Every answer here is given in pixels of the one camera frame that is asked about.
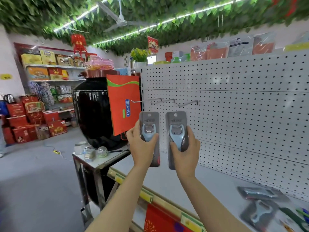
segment gray floor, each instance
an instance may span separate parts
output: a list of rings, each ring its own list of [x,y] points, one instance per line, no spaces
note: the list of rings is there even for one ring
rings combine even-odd
[[[72,160],[79,128],[8,147],[0,159],[1,232],[82,232],[81,193]],[[53,146],[64,158],[52,152]]]

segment led light strip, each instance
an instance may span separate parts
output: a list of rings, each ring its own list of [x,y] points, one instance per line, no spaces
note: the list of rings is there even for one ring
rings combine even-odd
[[[84,12],[84,13],[82,13],[80,16],[78,16],[78,17],[76,18],[76,20],[79,20],[79,19],[85,17],[87,14],[89,14],[91,11],[93,11],[93,10],[95,10],[95,9],[97,9],[97,8],[98,8],[98,5],[95,5],[95,6],[92,7],[90,10],[87,10],[86,12]],[[72,20],[72,21],[66,23],[65,25],[63,25],[62,27],[59,27],[59,28],[54,29],[54,32],[57,32],[57,31],[59,31],[59,30],[61,30],[61,29],[63,29],[63,28],[66,28],[66,27],[68,27],[70,24],[72,24],[72,23],[74,23],[74,22],[75,22],[75,20]]]
[[[161,24],[171,22],[171,21],[173,21],[173,20],[175,20],[175,19],[180,19],[180,18],[183,18],[183,17],[187,17],[187,16],[189,16],[189,15],[198,14],[198,13],[200,13],[200,12],[212,10],[212,9],[219,8],[219,7],[222,7],[222,6],[225,6],[225,5],[229,5],[229,4],[233,4],[234,2],[239,2],[239,1],[242,1],[242,0],[229,1],[229,2],[223,3],[223,4],[221,4],[221,5],[215,5],[215,6],[208,7],[208,8],[202,9],[202,10],[194,11],[194,12],[192,12],[192,13],[188,13],[188,14],[186,14],[186,15],[180,15],[180,16],[177,16],[176,18],[164,20],[162,23],[154,24],[154,25],[151,25],[151,26],[148,26],[148,27],[139,29],[139,30],[137,30],[137,31],[130,32],[130,33],[128,33],[128,34],[126,34],[126,35],[123,35],[123,36],[119,36],[119,37],[112,38],[112,39],[109,39],[109,40],[105,40],[105,41],[101,41],[101,42],[98,42],[98,43],[94,43],[93,45],[102,44],[102,43],[106,43],[106,42],[110,42],[110,41],[116,41],[116,40],[121,39],[121,38],[124,38],[124,37],[126,37],[126,36],[130,36],[130,35],[133,35],[133,34],[135,34],[135,33],[139,33],[139,32],[141,32],[141,31],[145,31],[145,30],[147,30],[147,29],[149,29],[149,28],[153,28],[153,27],[159,26],[159,25],[161,25]]]

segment yellow flowers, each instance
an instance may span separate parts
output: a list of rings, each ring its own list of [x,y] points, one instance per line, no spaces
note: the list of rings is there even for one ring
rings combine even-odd
[[[135,48],[131,51],[131,57],[135,62],[147,62],[147,57],[149,54],[149,50],[141,50],[139,48]]]

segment fan blade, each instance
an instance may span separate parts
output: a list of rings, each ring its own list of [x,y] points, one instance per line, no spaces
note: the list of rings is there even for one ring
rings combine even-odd
[[[117,24],[115,24],[115,25],[111,26],[110,28],[104,30],[104,32],[109,32],[109,31],[114,30],[115,28],[118,28],[118,27],[119,26]]]
[[[136,26],[150,26],[150,23],[142,22],[142,21],[127,21],[128,25],[136,25]]]
[[[113,11],[111,11],[106,5],[104,5],[102,2],[97,2],[97,4],[104,12],[106,12],[115,21],[119,19],[119,17]]]

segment ceiling fan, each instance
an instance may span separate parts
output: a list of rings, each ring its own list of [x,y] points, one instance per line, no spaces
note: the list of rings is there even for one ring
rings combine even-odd
[[[122,15],[122,12],[121,12],[121,0],[118,0],[118,1],[119,1],[119,7],[120,7],[120,15],[119,16],[117,16],[113,11],[111,11],[102,2],[97,2],[98,6],[116,21],[115,25],[104,30],[104,32],[109,32],[109,31],[114,30],[118,27],[124,27],[124,26],[127,26],[127,25],[135,25],[135,26],[149,26],[150,25],[149,23],[142,22],[142,21],[125,21],[123,15]]]

